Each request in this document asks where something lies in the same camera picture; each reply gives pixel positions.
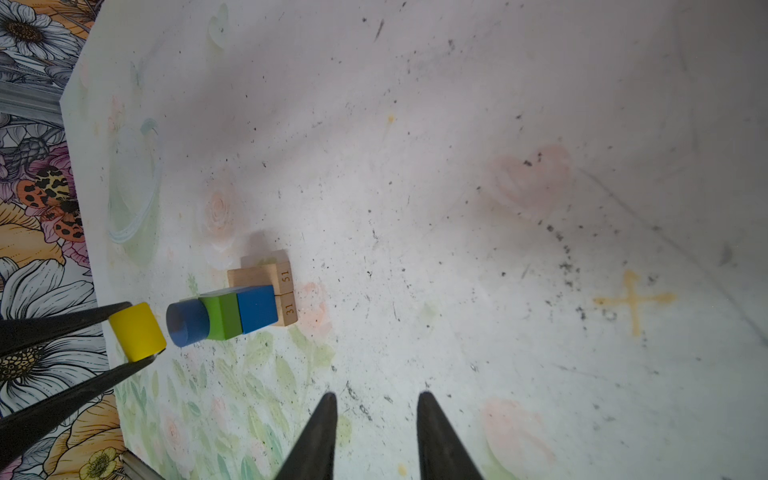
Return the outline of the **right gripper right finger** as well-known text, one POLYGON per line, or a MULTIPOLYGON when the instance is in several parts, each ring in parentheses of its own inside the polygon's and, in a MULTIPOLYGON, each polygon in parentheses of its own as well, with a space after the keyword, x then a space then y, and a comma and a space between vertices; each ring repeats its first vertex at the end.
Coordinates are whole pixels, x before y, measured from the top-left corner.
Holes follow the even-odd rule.
POLYGON ((417 442, 422 479, 483 479, 437 399, 429 391, 422 392, 418 398, 417 442))

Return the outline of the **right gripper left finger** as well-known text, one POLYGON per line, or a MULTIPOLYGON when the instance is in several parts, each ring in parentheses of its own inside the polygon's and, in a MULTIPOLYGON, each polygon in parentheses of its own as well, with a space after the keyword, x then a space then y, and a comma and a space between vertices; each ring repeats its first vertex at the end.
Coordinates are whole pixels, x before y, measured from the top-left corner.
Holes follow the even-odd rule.
POLYGON ((325 393, 275 480, 332 480, 337 420, 336 395, 325 393))

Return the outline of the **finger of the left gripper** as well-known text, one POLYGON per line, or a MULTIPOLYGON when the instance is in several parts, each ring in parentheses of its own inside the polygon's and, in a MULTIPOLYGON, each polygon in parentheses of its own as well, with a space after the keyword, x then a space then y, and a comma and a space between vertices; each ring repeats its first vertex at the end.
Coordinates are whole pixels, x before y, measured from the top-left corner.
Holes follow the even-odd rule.
POLYGON ((82 406, 151 365, 157 354, 126 363, 1 419, 1 469, 54 430, 82 406))
POLYGON ((26 348, 98 325, 109 316, 131 306, 130 302, 121 302, 43 318, 2 320, 1 355, 15 354, 26 348))

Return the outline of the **yellow wooden block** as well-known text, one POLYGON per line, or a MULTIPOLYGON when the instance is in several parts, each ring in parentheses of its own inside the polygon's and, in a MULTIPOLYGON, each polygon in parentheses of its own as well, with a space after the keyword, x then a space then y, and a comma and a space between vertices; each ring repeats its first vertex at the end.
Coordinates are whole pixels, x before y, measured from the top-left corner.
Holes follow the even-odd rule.
POLYGON ((116 312, 109 316, 108 322, 131 363, 159 354, 167 347, 159 323, 147 303, 116 312))

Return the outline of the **natural wood plank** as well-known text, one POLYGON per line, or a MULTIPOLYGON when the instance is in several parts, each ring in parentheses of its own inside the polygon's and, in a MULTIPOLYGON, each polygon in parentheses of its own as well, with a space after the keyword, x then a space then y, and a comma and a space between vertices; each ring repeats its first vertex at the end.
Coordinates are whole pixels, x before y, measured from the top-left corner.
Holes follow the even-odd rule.
POLYGON ((297 306, 293 292, 275 296, 278 321, 277 326, 287 327, 298 320, 297 306))
POLYGON ((292 270, 287 261, 228 270, 227 280, 232 288, 271 286, 276 296, 294 291, 292 270))

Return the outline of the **dark blue wooden cube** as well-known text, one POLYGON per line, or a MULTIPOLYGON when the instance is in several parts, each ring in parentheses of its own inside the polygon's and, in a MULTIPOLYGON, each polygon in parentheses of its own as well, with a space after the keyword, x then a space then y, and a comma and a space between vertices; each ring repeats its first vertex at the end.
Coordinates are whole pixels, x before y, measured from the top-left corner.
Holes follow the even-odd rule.
POLYGON ((235 291, 242 332, 248 334, 278 322, 272 286, 250 286, 235 291))

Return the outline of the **dark green wooden cube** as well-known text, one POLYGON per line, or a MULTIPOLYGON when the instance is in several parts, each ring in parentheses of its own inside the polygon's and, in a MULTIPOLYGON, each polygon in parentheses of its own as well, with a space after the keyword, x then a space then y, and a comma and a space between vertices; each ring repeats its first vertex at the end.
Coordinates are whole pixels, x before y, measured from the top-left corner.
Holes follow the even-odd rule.
POLYGON ((234 289, 223 289, 201 294, 209 318, 210 340, 225 341, 243 333, 237 294, 234 289))

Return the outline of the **dark blue wooden cylinder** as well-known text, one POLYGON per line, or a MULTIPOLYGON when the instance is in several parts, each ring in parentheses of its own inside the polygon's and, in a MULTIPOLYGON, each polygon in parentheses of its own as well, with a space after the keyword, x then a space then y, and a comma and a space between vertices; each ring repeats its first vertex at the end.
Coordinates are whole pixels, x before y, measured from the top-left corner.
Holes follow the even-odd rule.
POLYGON ((166 309, 166 325, 172 342, 179 348, 208 338, 210 319, 199 298, 171 303, 166 309))

